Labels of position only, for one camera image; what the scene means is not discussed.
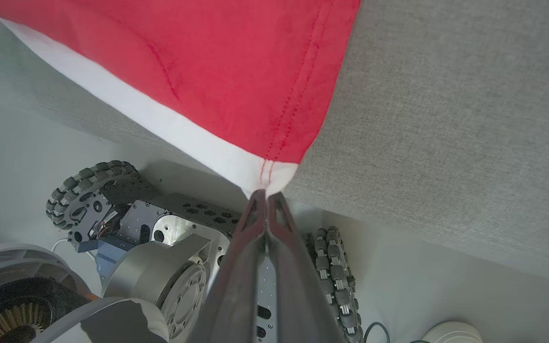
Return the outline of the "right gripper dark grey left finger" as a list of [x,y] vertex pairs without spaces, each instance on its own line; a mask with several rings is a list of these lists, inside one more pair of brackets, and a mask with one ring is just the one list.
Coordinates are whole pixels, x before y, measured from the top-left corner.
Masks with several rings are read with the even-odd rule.
[[249,199],[187,343],[254,343],[265,224],[261,189]]

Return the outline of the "silver robot waist joint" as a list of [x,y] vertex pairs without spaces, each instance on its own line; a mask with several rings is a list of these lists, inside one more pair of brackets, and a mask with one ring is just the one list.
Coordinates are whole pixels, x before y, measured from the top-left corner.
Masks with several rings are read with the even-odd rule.
[[130,249],[105,280],[104,297],[140,298],[162,313],[169,343],[186,343],[207,295],[212,240],[190,234],[173,246],[159,241]]

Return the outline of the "white round robot housing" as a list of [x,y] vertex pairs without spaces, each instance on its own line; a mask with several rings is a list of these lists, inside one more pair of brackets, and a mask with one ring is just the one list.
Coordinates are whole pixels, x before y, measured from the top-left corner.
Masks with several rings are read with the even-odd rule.
[[84,280],[54,252],[0,244],[0,343],[34,343],[91,299]]

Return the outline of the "white round floor object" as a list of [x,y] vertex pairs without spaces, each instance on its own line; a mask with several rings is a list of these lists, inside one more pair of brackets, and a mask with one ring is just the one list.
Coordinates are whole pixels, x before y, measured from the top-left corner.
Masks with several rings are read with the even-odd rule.
[[429,343],[482,343],[482,337],[478,330],[465,322],[442,322],[421,338]]

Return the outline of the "narrow black omni wheel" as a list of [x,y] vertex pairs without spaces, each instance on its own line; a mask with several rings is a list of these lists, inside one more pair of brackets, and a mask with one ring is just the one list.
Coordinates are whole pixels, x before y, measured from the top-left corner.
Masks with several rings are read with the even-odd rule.
[[349,266],[340,231],[330,226],[303,237],[338,330],[347,343],[365,343],[359,302],[355,295],[356,279]]

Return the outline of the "large-hub black omni wheel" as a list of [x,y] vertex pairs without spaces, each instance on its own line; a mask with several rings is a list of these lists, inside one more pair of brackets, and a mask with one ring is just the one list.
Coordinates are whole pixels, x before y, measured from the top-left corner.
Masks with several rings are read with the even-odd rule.
[[46,216],[68,233],[67,240],[77,252],[94,250],[107,215],[120,214],[120,207],[133,202],[133,192],[146,184],[128,162],[100,162],[55,188],[46,202]]

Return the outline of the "red garment with white hem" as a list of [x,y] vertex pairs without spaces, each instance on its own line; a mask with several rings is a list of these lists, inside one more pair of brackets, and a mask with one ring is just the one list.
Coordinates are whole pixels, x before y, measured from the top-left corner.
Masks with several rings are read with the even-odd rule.
[[0,0],[58,72],[237,185],[290,183],[361,0]]

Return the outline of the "grey fabric sofa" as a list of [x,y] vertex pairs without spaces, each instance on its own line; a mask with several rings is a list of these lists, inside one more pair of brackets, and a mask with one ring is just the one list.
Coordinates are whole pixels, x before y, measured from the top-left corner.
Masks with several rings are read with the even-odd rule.
[[[0,106],[214,172],[2,22]],[[322,128],[283,191],[549,278],[549,0],[361,0]]]

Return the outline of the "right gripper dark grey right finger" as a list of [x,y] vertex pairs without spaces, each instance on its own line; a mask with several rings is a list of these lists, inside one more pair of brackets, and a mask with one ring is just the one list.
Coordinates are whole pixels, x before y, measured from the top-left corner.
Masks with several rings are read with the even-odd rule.
[[276,272],[277,343],[344,343],[282,193],[268,197],[268,250]]

